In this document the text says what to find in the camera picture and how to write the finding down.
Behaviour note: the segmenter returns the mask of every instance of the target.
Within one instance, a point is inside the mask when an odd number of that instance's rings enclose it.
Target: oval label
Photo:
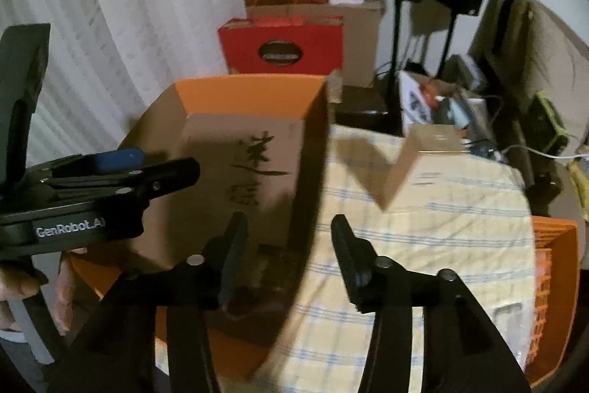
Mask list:
[[[260,46],[258,55],[268,64],[284,67],[300,61],[303,51],[291,41],[269,41]]]

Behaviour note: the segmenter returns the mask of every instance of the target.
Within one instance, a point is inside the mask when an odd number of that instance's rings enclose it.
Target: human hand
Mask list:
[[[86,249],[73,250],[74,253],[85,253]],[[8,308],[7,300],[22,300],[39,292],[40,287],[47,283],[47,278],[40,271],[35,276],[19,269],[14,264],[0,264],[0,330],[20,331],[13,314]],[[49,309],[62,331],[70,330],[73,309],[75,276],[71,265],[70,254],[64,253],[60,262],[57,277],[55,302]]]

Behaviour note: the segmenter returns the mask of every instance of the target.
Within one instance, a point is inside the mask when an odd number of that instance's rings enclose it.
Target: table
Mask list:
[[[223,381],[226,393],[356,392],[366,360],[373,315],[348,302],[330,223],[346,214],[355,233],[407,269],[435,274],[455,269],[500,331],[520,345],[525,361],[533,323],[534,233],[515,170],[465,155],[447,188],[432,189],[420,205],[376,205],[370,189],[398,155],[403,139],[333,126],[322,204],[299,294],[266,363],[248,383]],[[419,392],[423,320],[413,315],[410,392]],[[166,369],[165,352],[158,362]]]

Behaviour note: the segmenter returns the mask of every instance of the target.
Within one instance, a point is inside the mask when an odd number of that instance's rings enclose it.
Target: finger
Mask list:
[[[39,280],[11,265],[0,265],[0,302],[23,299],[39,292]]]
[[[64,253],[61,260],[60,271],[55,285],[55,303],[53,316],[55,321],[64,331],[70,331],[74,311],[72,301],[74,299],[75,275],[69,255]]]
[[[17,328],[8,302],[0,302],[0,330],[16,330]]]

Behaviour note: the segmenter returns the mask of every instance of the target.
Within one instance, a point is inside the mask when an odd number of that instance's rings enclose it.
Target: white cable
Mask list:
[[[503,149],[501,151],[501,155],[505,155],[507,152],[509,152],[511,149],[513,149],[515,147],[519,147],[521,149],[526,149],[526,150],[529,150],[530,152],[533,152],[534,154],[541,155],[542,157],[552,158],[552,159],[556,159],[556,160],[558,160],[558,159],[572,160],[572,159],[576,159],[576,158],[589,159],[589,154],[562,155],[562,156],[550,155],[550,154],[544,154],[544,152],[540,152],[539,150],[532,149],[531,147],[528,147],[527,145],[519,145],[519,144],[510,145],[509,147]]]

